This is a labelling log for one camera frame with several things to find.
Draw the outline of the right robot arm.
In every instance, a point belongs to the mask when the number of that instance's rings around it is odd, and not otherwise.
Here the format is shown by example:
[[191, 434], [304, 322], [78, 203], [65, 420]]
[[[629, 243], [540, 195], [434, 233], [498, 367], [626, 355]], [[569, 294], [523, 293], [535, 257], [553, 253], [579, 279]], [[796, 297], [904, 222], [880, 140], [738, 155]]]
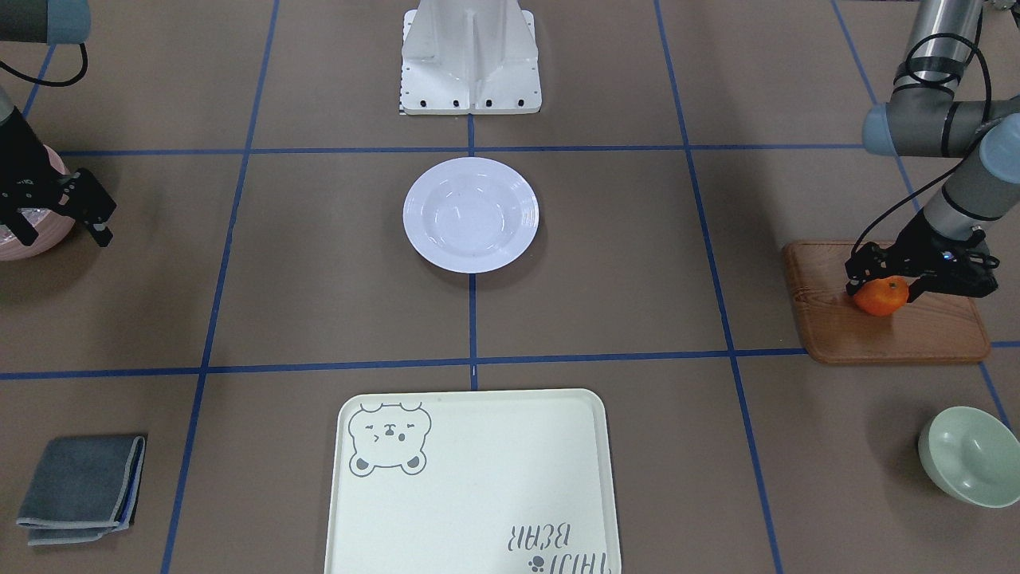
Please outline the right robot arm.
[[[73, 86], [88, 71], [86, 42], [91, 24], [87, 1], [4, 1], [4, 42], [76, 45], [81, 67], [76, 76], [64, 81], [31, 77], [7, 63], [2, 69], [37, 86]], [[116, 211], [116, 201], [87, 168], [69, 174], [55, 168], [48, 148], [6, 92], [2, 94], [1, 112], [1, 193], [2, 226], [26, 248], [41, 240], [41, 231], [29, 220], [26, 210], [44, 210], [56, 218], [72, 219], [99, 247], [112, 242], [108, 223]]]

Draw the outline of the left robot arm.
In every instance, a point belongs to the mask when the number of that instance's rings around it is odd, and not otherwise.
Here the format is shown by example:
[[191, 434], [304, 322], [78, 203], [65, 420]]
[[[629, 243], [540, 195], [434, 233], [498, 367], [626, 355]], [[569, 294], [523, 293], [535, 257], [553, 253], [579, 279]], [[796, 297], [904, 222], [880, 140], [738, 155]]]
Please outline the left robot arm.
[[981, 298], [998, 289], [987, 231], [1018, 204], [1018, 99], [994, 100], [979, 48], [981, 1], [922, 1], [889, 101], [868, 112], [867, 152], [941, 157], [955, 166], [892, 244], [860, 236], [845, 262], [846, 293], [910, 277], [908, 300], [932, 292]]

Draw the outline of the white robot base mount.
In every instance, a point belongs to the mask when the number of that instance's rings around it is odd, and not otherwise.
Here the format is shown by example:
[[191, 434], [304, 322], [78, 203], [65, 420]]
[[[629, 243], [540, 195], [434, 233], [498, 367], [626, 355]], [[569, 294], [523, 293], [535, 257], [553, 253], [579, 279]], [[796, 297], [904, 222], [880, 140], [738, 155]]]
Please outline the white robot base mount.
[[403, 14], [398, 110], [408, 116], [536, 114], [536, 16], [517, 1], [422, 1]]

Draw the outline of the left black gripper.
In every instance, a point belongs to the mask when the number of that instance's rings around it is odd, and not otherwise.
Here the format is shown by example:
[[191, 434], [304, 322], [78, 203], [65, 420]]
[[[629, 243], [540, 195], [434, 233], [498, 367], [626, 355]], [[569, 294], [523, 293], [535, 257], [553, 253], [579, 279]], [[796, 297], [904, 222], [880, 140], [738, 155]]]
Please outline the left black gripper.
[[998, 290], [998, 265], [980, 226], [969, 238], [955, 240], [937, 233], [918, 214], [889, 246], [866, 242], [853, 248], [845, 262], [845, 291], [855, 297], [867, 282], [902, 276], [913, 279], [907, 304], [928, 292], [983, 298]]

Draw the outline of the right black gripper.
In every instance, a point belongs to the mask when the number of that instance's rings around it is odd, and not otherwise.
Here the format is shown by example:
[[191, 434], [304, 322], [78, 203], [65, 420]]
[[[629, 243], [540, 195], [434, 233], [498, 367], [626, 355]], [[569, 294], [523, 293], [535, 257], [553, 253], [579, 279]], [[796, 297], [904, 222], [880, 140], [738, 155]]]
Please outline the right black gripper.
[[72, 174], [52, 166], [47, 148], [30, 128], [21, 110], [2, 114], [1, 222], [26, 246], [39, 238], [18, 208], [41, 207], [73, 218], [105, 248], [112, 242], [109, 219], [116, 201], [87, 168]]

